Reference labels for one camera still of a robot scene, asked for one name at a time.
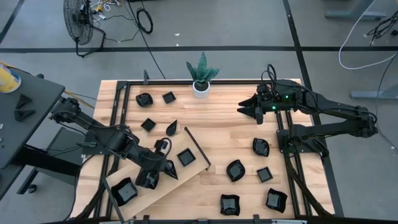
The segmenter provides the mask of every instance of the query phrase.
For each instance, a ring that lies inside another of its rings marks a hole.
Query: fan
[[[105,31],[93,25],[93,12],[90,9],[89,0],[64,0],[63,17],[70,37],[76,43],[76,54],[82,58],[93,52],[102,50],[104,47]],[[88,44],[93,37],[93,30],[102,33],[102,43],[98,49],[91,50],[85,54],[79,54],[78,45]]]

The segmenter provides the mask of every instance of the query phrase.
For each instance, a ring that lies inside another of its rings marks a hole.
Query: concrete floor
[[[290,0],[290,7],[301,46],[340,46],[354,22],[323,17],[327,9],[344,9],[357,1]],[[15,1],[0,1],[0,29],[16,6]],[[141,4],[132,4],[136,9]],[[282,1],[247,0],[161,0],[145,2],[154,20],[154,33],[147,35],[150,46],[265,45],[294,46]],[[61,1],[25,0],[7,36],[5,48],[70,48],[74,46],[63,21]],[[391,15],[398,9],[393,0],[376,1],[374,10]],[[124,14],[125,8],[113,7],[105,16]],[[367,46],[364,37],[377,22],[360,22],[348,46]],[[131,21],[115,18],[101,22],[109,38],[127,39],[136,32]],[[100,43],[96,32],[86,47]],[[385,36],[375,45],[398,45],[398,39]],[[106,41],[105,47],[143,47],[138,35],[132,42]],[[200,51],[154,52],[167,78],[189,78],[186,61],[196,61]],[[394,52],[343,52],[343,63],[359,66],[377,62]],[[272,63],[279,78],[302,78],[294,51],[209,51],[208,63],[221,68],[218,78],[258,78],[267,63]],[[337,52],[304,52],[313,90],[330,100],[375,110],[372,100],[354,100],[351,90],[376,90],[386,63],[349,71],[340,67]],[[70,91],[96,96],[101,80],[141,79],[143,70],[151,79],[161,78],[148,52],[108,52],[81,59],[74,53],[0,54],[0,59],[30,73],[65,85]],[[398,83],[398,62],[392,63],[382,89]],[[379,100],[379,125],[383,133],[398,145],[395,101]],[[321,116],[322,123],[338,119]],[[59,126],[44,121],[29,144],[46,147]],[[398,220],[396,185],[398,156],[380,135],[369,139],[351,136],[328,138],[330,158],[346,217]],[[65,218],[73,202],[73,187],[39,174],[36,193],[16,195],[29,167],[25,168],[7,195],[0,201],[1,223],[42,223]]]

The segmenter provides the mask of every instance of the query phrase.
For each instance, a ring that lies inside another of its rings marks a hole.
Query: wooden table
[[[98,93],[94,118],[105,125],[109,124],[116,91],[116,80],[104,80]],[[134,85],[129,93],[126,124],[139,138],[149,138],[153,142],[165,136],[166,127],[178,120],[177,133],[188,127],[209,158],[212,166],[191,178],[186,183],[173,190],[137,215],[150,215],[154,220],[196,220],[206,219],[252,219],[253,214],[260,218],[293,218],[292,201],[287,180],[283,155],[279,152],[275,131],[278,128],[276,115],[264,115],[264,124],[256,125],[256,121],[236,111],[238,103],[251,97],[256,85],[212,85],[210,96],[198,100],[193,96],[192,85]],[[166,105],[162,95],[173,91],[177,100]],[[154,99],[151,108],[141,108],[137,105],[135,96],[150,93]],[[118,109],[116,124],[119,124],[121,106]],[[141,123],[150,118],[157,123],[154,130],[146,133]],[[287,120],[282,113],[284,127]],[[312,125],[309,115],[301,112],[292,113],[295,124]],[[261,157],[253,153],[251,146],[253,138],[262,138],[271,146],[269,157]],[[308,188],[326,210],[333,213],[333,205],[326,182],[325,172],[320,157],[314,153],[300,154],[303,172]],[[245,176],[231,183],[226,175],[226,166],[240,159],[246,168]],[[90,201],[98,188],[103,156],[95,156],[81,170],[76,202],[72,217],[79,214]],[[119,168],[129,161],[121,161]],[[269,167],[274,178],[261,183],[256,171]],[[270,188],[282,191],[288,195],[284,213],[279,213],[265,206],[266,193]],[[300,189],[296,186],[300,213],[305,214]],[[220,214],[221,194],[236,194],[240,196],[240,216],[224,216]],[[105,214],[108,196],[103,197],[101,214]]]

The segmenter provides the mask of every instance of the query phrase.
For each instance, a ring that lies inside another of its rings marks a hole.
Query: green leaves
[[[204,85],[206,82],[209,82],[216,77],[220,71],[218,68],[207,68],[207,59],[204,52],[201,53],[198,68],[193,68],[189,62],[187,62],[187,68],[191,73],[193,81],[197,82],[199,85]]]

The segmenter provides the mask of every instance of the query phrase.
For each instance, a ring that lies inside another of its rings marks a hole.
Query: yellow container
[[[11,93],[21,85],[21,78],[0,64],[0,93]]]

